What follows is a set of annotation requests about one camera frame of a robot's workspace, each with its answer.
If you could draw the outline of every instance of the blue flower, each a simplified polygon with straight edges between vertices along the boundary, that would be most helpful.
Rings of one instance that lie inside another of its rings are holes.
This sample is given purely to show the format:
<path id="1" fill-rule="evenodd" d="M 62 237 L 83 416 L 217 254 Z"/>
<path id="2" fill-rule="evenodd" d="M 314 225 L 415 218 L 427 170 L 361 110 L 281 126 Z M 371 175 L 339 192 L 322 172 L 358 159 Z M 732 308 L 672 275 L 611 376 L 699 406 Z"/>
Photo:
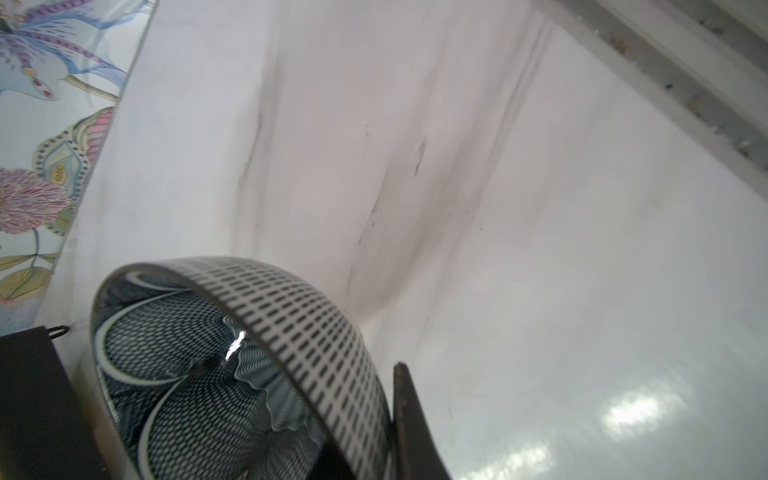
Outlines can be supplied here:
<path id="1" fill-rule="evenodd" d="M 104 30 L 139 12 L 145 0 L 64 0 L 27 8 L 0 0 L 0 92 L 59 98 L 58 81 L 91 72 L 122 87 Z"/>

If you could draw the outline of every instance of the white curved line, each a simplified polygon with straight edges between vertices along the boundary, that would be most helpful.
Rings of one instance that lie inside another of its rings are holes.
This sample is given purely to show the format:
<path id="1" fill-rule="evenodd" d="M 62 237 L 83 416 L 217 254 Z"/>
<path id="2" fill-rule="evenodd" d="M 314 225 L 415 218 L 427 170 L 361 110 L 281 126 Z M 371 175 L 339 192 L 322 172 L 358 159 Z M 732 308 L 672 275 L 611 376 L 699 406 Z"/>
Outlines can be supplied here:
<path id="1" fill-rule="evenodd" d="M 181 290 L 186 290 L 184 287 L 175 287 L 175 286 L 160 286 L 160 285 L 154 285 L 153 283 L 149 283 L 146 280 L 142 280 L 139 275 L 146 272 L 128 272 L 125 274 L 125 279 L 134 285 L 142 286 L 144 288 L 148 288 L 151 290 L 163 290 L 167 292 L 178 292 Z"/>
<path id="2" fill-rule="evenodd" d="M 150 412 L 149 416 L 147 417 L 147 421 L 144 423 L 144 427 L 141 430 L 138 452 L 136 456 L 139 464 L 139 473 L 141 474 L 143 480 L 156 480 L 154 473 L 152 472 L 152 468 L 149 465 L 149 435 L 152 432 L 152 425 L 154 424 L 155 417 L 157 417 L 157 414 L 160 413 L 160 409 L 163 408 L 163 404 L 165 404 L 165 401 L 168 400 L 170 394 L 173 393 L 174 390 L 178 388 L 179 385 L 181 385 L 181 383 L 182 382 L 177 383 L 176 385 L 172 386 L 170 390 L 165 392 L 165 395 L 160 398 L 160 400 L 152 409 L 152 412 Z"/>
<path id="3" fill-rule="evenodd" d="M 119 312 L 115 313 L 113 316 L 109 317 L 106 321 L 104 321 L 104 323 L 102 323 L 98 327 L 98 329 L 96 329 L 96 335 L 94 335 L 94 346 L 95 346 L 94 354 L 96 355 L 96 363 L 101 367 L 101 370 L 104 373 L 106 373 L 113 379 L 117 380 L 118 382 L 123 382 L 129 385 L 138 385 L 138 386 L 165 385 L 167 383 L 177 382 L 179 379 L 183 378 L 183 376 L 178 376 L 172 379 L 148 380 L 148 379 L 139 379 L 137 377 L 130 376 L 127 373 L 124 373 L 121 370 L 119 370 L 119 368 L 116 367 L 109 360 L 109 358 L 107 357 L 107 351 L 104 345 L 105 340 L 107 339 L 107 333 L 109 332 L 109 329 L 115 324 L 115 322 L 117 322 L 120 318 L 122 318 L 126 313 L 129 313 L 140 306 L 146 305 L 147 303 L 165 298 L 166 296 L 177 295 L 178 293 L 182 293 L 182 292 L 165 293 L 164 295 L 154 296 L 152 298 L 142 300 L 140 302 L 136 302 L 133 305 L 123 308 Z"/>

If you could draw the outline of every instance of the ceramic bowl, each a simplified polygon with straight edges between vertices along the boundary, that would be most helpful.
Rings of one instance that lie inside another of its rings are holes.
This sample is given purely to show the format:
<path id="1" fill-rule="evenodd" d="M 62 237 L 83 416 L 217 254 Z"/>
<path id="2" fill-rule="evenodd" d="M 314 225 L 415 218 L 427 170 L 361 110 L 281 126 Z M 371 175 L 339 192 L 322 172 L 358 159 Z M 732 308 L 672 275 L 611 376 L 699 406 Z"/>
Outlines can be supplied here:
<path id="1" fill-rule="evenodd" d="M 318 290 L 265 263 L 136 263 L 102 283 L 98 378 L 143 480 L 309 478 L 336 455 L 381 478 L 389 410 L 361 336 Z"/>

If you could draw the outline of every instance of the floral placemat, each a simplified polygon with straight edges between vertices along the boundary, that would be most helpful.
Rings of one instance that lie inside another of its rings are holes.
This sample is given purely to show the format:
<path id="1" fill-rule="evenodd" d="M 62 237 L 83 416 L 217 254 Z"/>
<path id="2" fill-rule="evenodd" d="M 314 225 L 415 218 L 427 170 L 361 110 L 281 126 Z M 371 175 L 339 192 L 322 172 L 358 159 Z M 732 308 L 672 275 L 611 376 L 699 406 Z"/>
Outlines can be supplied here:
<path id="1" fill-rule="evenodd" d="M 0 335 L 35 322 L 153 10 L 0 0 Z"/>

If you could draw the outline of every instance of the white marble surface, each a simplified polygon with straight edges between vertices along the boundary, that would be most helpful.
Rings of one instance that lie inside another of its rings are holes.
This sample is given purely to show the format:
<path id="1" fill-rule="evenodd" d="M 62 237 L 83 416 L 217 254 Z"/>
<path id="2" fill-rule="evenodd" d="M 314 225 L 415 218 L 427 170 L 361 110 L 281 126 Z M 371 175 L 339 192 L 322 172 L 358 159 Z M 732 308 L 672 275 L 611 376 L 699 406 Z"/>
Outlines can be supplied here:
<path id="1" fill-rule="evenodd" d="M 764 478 L 767 240 L 524 0 L 164 0 L 40 321 L 88 398 L 111 270 L 252 257 L 410 365 L 457 480 Z"/>

